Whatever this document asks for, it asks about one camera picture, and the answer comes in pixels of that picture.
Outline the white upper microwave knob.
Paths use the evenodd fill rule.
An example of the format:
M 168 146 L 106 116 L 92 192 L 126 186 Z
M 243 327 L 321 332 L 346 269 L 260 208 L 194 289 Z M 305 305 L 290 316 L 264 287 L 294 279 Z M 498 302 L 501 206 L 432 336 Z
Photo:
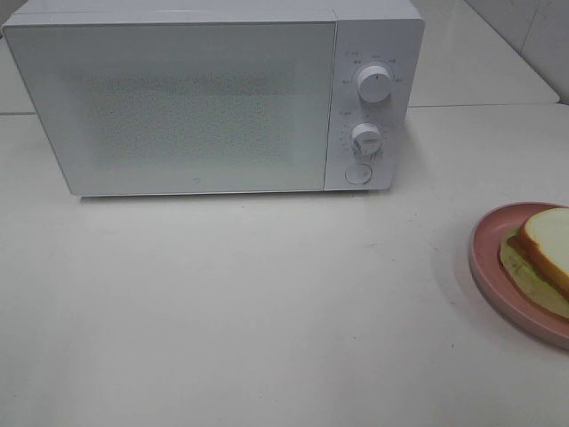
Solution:
M 393 81 L 388 69 L 381 64 L 363 68 L 357 75 L 360 98 L 369 103 L 384 101 L 392 91 Z

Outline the white lower microwave knob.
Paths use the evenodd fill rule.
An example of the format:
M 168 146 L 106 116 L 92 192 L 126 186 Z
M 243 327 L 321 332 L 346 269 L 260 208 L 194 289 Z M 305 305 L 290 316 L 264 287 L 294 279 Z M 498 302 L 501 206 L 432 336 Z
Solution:
M 382 134 L 379 127 L 372 123 L 356 125 L 351 131 L 353 150 L 362 157 L 376 153 L 382 145 Z

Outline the white bread sandwich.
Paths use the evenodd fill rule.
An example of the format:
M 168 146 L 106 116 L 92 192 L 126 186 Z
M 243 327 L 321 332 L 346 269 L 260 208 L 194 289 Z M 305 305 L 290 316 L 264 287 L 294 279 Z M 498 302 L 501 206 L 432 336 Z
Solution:
M 530 216 L 501 239 L 499 259 L 517 291 L 544 312 L 568 320 L 568 209 Z

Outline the round white door button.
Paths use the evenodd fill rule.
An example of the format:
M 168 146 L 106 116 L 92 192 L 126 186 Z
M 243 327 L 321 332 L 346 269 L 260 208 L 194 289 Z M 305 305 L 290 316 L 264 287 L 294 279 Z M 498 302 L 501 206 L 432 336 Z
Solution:
M 365 185 L 373 177 L 373 169 L 367 164 L 353 164 L 345 172 L 346 181 L 352 185 Z

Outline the white microwave oven body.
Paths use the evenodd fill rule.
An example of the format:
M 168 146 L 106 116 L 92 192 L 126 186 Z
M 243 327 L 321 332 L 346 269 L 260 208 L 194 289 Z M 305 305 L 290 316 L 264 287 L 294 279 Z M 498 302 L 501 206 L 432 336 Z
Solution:
M 408 1 L 29 1 L 5 22 L 2 33 L 8 45 L 5 31 L 10 27 L 316 22 L 335 26 L 325 179 L 319 190 L 294 191 L 387 189 L 424 32 L 422 17 Z M 393 81 L 391 94 L 379 103 L 363 101 L 357 90 L 358 73 L 373 64 L 384 65 Z M 382 134 L 381 148 L 366 157 L 354 152 L 351 138 L 352 129 L 362 123 L 377 125 Z M 349 184 L 345 172 L 353 164 L 370 165 L 372 179 Z

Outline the pink round plate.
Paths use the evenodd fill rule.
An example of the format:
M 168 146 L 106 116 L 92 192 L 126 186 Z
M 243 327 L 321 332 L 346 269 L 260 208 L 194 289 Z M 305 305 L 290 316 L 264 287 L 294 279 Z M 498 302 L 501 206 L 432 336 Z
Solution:
M 469 240 L 469 267 L 477 288 L 509 323 L 542 342 L 566 350 L 568 322 L 545 311 L 521 294 L 500 260 L 501 239 L 530 216 L 555 204 L 520 202 L 503 205 L 477 222 Z

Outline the white microwave door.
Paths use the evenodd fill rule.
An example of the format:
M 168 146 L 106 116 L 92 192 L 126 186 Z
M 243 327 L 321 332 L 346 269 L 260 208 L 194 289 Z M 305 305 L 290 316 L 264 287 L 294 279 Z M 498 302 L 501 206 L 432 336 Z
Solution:
M 10 27 L 77 196 L 319 190 L 331 22 Z

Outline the white microwave knob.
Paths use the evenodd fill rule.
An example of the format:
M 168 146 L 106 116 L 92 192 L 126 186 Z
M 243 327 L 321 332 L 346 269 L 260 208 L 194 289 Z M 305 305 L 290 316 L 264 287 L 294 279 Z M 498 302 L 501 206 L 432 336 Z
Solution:
M 356 125 L 351 131 L 353 150 L 362 157 L 376 153 L 382 145 L 382 134 L 379 127 L 372 123 Z
M 388 69 L 381 64 L 363 68 L 357 75 L 360 98 L 369 103 L 384 101 L 392 91 L 393 81 Z

